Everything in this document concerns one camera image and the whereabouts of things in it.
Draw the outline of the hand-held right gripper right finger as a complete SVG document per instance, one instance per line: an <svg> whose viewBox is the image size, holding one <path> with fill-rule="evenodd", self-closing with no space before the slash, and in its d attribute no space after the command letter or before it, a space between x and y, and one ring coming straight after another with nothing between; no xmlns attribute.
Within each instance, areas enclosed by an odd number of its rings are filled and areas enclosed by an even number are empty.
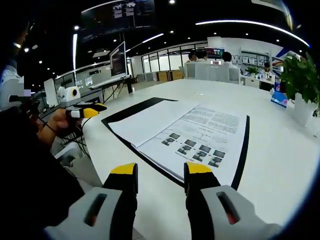
<svg viewBox="0 0 320 240"><path fill-rule="evenodd" d="M271 240L282 230L259 218L254 205L231 186L220 186L203 164L184 164L184 191L193 240Z"/></svg>

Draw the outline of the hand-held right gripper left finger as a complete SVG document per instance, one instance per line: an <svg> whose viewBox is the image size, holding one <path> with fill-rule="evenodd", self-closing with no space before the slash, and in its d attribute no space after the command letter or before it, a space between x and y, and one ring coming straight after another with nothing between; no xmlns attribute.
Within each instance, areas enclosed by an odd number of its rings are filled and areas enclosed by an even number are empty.
<svg viewBox="0 0 320 240"><path fill-rule="evenodd" d="M138 208L138 165L117 166L102 187L76 201L59 225L48 226L48 240L130 240Z"/></svg>

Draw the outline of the person's left hand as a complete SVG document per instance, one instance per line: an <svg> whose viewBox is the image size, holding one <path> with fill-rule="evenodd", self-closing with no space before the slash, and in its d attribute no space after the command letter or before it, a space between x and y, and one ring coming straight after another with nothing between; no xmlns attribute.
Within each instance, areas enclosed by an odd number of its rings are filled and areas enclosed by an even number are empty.
<svg viewBox="0 0 320 240"><path fill-rule="evenodd" d="M73 131L67 111L64 108L57 109L46 123L46 126L58 137L65 137Z"/></svg>

